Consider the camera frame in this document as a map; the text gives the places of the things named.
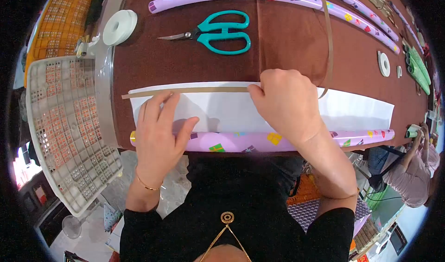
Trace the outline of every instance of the scissors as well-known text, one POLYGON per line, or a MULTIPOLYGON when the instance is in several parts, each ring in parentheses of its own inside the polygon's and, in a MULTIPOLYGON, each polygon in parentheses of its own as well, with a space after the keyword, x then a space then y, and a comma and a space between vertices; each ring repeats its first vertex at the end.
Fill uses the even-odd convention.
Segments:
POLYGON ((214 14, 211 14, 207 17, 201 24, 197 26, 197 28, 192 31, 181 33, 178 35, 166 36, 166 37, 158 37, 158 39, 164 40, 186 40, 186 39, 196 39, 198 42, 202 43, 209 50, 214 53, 223 54, 223 55, 236 55, 247 52, 251 47, 250 37, 244 32, 231 32, 229 33, 229 29, 245 29, 248 27, 250 23, 249 16, 241 11, 237 10, 227 10, 221 11, 214 14), (224 15, 224 14, 239 14, 242 15, 246 21, 243 23, 238 22, 214 22, 210 23, 214 18, 224 15), (221 30, 221 33, 206 33, 209 31, 221 30), (219 41, 219 40, 234 40, 234 39, 244 39, 246 40, 246 47, 239 51, 222 51, 217 48, 214 48, 210 45, 210 41, 219 41))

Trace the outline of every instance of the brown table cover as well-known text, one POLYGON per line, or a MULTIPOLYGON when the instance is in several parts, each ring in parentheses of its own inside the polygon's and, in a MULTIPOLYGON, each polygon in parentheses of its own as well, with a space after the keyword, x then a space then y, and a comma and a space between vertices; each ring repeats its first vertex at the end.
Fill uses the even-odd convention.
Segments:
MULTIPOLYGON (((424 119, 427 97, 423 91, 420 96, 416 94, 416 83, 406 70, 404 54, 395 54, 343 20, 331 16, 334 71, 332 82, 328 83, 325 79, 327 35, 321 11, 266 0, 218 0, 151 14, 148 9, 150 1, 125 1, 123 9, 131 9, 138 15, 137 27, 129 40, 115 48, 112 104, 116 136, 122 148, 134 149, 129 139, 131 131, 136 128, 131 104, 128 99, 121 99, 121 95, 129 90, 171 83, 259 81, 260 73, 271 68, 297 69, 319 87, 328 85, 331 89, 394 104, 391 128, 396 136, 384 144, 409 142, 404 138, 406 127, 424 119), (191 30, 208 15, 223 10, 241 10, 249 15, 250 25, 243 30, 252 40, 248 52, 234 56, 219 55, 193 40, 171 42, 156 39, 191 30), (386 53, 389 58, 389 77, 380 73, 377 51, 386 53), (397 78, 397 66, 401 66, 403 71, 400 79, 397 78)), ((353 7, 340 0, 328 1, 355 12, 353 7)), ((394 17, 397 29, 369 0, 360 1, 398 33, 400 40, 397 45, 402 48, 400 34, 404 28, 400 18, 394 17)), ((400 0, 391 1, 404 17, 409 17, 400 0)), ((220 21, 234 19, 240 18, 227 15, 220 21)), ((417 47, 410 34, 405 39, 417 47)), ((237 50, 244 47, 244 41, 220 41, 214 46, 237 50)), ((350 147, 349 150, 379 144, 383 143, 350 147)))

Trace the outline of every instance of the black cable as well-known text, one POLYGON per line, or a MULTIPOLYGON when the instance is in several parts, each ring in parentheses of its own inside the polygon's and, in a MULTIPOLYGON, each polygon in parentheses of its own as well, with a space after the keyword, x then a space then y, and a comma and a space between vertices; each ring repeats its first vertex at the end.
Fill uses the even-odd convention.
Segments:
POLYGON ((385 201, 385 200, 394 199, 394 198, 385 198, 385 199, 381 199, 381 200, 375 200, 375 199, 372 199, 372 198, 368 198, 368 199, 370 199, 372 201, 385 201))
POLYGON ((376 200, 376 199, 369 198, 368 194, 373 194, 373 193, 378 193, 378 192, 370 192, 370 193, 366 193, 364 197, 366 197, 366 198, 368 198, 368 199, 370 199, 370 200, 372 200, 372 201, 385 201, 385 200, 389 200, 389 199, 402 198, 401 196, 397 196, 397 197, 395 197, 395 198, 385 198, 385 199, 380 199, 380 200, 376 200))

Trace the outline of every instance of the gold necklace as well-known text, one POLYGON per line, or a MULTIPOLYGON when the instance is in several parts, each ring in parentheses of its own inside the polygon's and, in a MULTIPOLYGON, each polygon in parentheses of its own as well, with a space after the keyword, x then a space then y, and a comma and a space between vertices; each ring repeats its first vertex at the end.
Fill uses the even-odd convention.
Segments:
POLYGON ((233 237, 235 237, 236 241, 239 243, 239 246, 241 247, 242 251, 244 252, 244 254, 248 257, 249 262, 252 262, 252 260, 249 258, 248 253, 245 251, 245 249, 242 247, 242 244, 239 242, 238 238, 235 236, 235 234, 233 233, 233 231, 230 229, 229 227, 229 223, 232 223, 233 220, 235 219, 235 216, 233 215, 233 213, 231 212, 224 212, 221 214, 221 221, 222 223, 225 223, 226 226, 221 230, 221 232, 218 234, 218 236, 216 236, 216 238, 213 240, 213 242, 210 244, 209 248, 206 250, 206 252, 204 253, 204 255, 201 257, 201 260, 199 260, 199 262, 203 262, 204 257, 206 256, 207 252, 209 252, 209 250, 213 247, 213 245, 216 243, 216 241, 219 239, 219 237, 224 233, 224 231, 226 229, 228 229, 232 234, 233 237))

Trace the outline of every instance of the woman in pink shirt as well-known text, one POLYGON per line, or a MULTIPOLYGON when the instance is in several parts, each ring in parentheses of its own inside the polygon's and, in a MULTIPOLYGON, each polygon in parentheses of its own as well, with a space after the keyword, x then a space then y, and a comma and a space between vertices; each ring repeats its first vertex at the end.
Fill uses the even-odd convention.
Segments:
MULTIPOLYGON (((383 176, 383 181, 400 193, 403 203, 412 208, 430 203, 439 179, 436 169, 439 166, 440 158, 434 146, 429 142, 429 132, 426 124, 423 123, 421 131, 419 130, 417 133, 412 148, 392 170, 383 176), (419 148, 423 136, 425 136, 425 140, 419 148)), ((403 146, 396 149, 401 152, 406 151, 403 146)), ((383 168, 379 170, 376 166, 378 166, 378 163, 382 164, 385 157, 376 157, 375 154, 376 151, 370 151, 369 171, 373 175, 385 170, 398 157, 392 153, 386 154, 387 158, 384 161, 383 168)))

